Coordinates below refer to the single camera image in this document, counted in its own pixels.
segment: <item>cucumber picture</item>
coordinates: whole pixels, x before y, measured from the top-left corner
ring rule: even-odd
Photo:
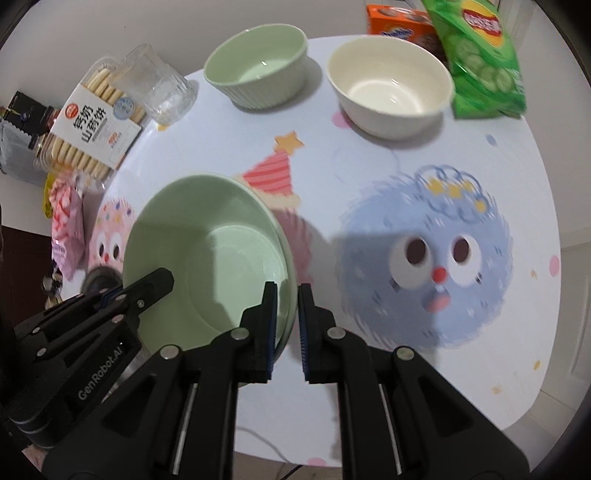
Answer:
[[[482,60],[480,55],[468,55],[464,60],[465,68],[474,75],[478,75],[478,72],[484,65],[484,60]]]
[[[480,83],[490,92],[496,92],[496,73],[497,69],[487,65],[478,73]]]
[[[496,86],[499,87],[501,92],[507,93],[513,89],[515,83],[508,71],[505,69],[499,69],[496,73]]]
[[[459,38],[456,43],[456,55],[460,60],[466,60],[471,55],[479,55],[476,44],[467,38]]]

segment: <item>white tablecloth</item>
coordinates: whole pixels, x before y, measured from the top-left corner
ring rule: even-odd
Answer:
[[[106,192],[90,264],[105,263],[103,243],[121,268],[132,222],[112,225],[109,212],[133,219],[188,174],[233,176],[277,212],[299,280],[337,324],[373,346],[417,348],[507,428],[540,390],[560,299],[556,213],[534,138],[524,119],[451,111],[411,141],[369,138],[323,74],[347,39],[311,40],[305,91],[269,112],[240,110],[190,75],[192,110],[165,131],[151,123]],[[337,466],[337,418],[336,387],[304,382],[296,322],[272,381],[240,390],[236,450]]]

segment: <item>green chip bag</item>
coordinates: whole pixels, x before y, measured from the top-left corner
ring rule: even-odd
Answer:
[[[525,112],[517,55],[496,8],[487,0],[423,0],[456,84],[458,118]]]

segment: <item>light green ceramic bowl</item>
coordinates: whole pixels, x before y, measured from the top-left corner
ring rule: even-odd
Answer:
[[[244,108],[270,108],[304,87],[307,51],[308,39],[299,28],[261,25],[216,48],[205,62],[204,76]]]
[[[174,276],[170,294],[141,315],[139,336],[151,353],[169,343],[188,350],[240,324],[279,290],[275,358],[291,333],[297,280],[287,239],[271,211],[232,179],[202,174],[171,183],[135,222],[125,250],[124,286],[158,267]]]

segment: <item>mouth illustration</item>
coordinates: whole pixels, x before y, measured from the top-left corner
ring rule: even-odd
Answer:
[[[452,298],[445,288],[433,290],[423,300],[423,308],[430,313],[437,313],[447,308]]]

